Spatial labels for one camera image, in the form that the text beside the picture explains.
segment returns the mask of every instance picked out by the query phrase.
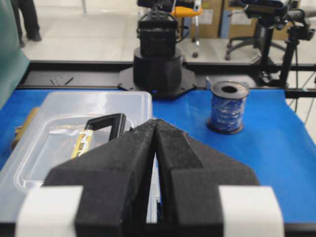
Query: plastic box lid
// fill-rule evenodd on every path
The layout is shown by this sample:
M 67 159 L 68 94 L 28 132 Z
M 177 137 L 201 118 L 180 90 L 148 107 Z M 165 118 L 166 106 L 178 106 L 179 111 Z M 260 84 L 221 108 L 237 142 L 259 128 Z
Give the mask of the plastic box lid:
M 139 126 L 152 117 L 152 97 L 146 92 L 50 93 L 0 173 L 0 222 L 15 222 L 28 190 L 40 187 L 52 167 L 70 160 L 89 119 L 116 113 L 126 115 L 125 130 Z M 110 131 L 95 131 L 90 149 L 105 144 Z M 157 221 L 151 198 L 158 198 L 158 186 L 155 160 L 148 222 Z

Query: wire spool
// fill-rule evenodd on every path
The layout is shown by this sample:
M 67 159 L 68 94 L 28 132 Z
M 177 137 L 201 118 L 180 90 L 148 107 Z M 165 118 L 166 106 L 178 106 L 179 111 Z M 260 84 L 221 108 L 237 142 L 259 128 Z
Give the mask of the wire spool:
M 249 89 L 237 82 L 221 81 L 211 87 L 212 113 L 207 126 L 222 134 L 236 134 L 243 130 L 245 102 Z

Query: orange chair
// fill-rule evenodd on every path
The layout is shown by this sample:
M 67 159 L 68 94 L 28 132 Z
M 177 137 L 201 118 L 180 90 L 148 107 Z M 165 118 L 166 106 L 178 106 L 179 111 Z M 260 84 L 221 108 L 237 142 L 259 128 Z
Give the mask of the orange chair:
M 193 9 L 176 6 L 171 13 L 174 17 L 195 17 L 195 26 L 196 26 L 196 35 L 193 38 L 193 42 L 197 45 L 197 50 L 199 49 L 199 16 L 203 13 L 203 9 L 201 8 L 200 11 L 193 11 Z M 194 52 L 192 55 L 194 58 L 198 57 L 198 52 Z

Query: table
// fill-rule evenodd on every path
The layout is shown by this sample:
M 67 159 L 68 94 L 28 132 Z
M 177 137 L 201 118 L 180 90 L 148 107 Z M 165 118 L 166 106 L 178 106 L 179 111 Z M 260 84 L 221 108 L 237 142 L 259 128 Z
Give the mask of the table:
M 10 155 L 14 128 L 54 90 L 16 90 L 0 111 L 0 168 Z M 191 91 L 175 100 L 155 100 L 154 116 L 193 138 L 251 166 L 262 185 L 272 186 L 287 223 L 316 222 L 316 146 L 287 106 L 283 90 L 252 90 L 245 129 L 237 135 L 209 130 L 211 92 Z

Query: green curtain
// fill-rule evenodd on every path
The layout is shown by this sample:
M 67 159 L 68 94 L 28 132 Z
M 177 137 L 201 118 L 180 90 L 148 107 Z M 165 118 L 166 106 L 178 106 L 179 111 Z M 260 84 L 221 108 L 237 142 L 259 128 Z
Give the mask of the green curtain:
M 0 0 L 0 109 L 20 82 L 29 65 L 19 47 L 10 0 Z

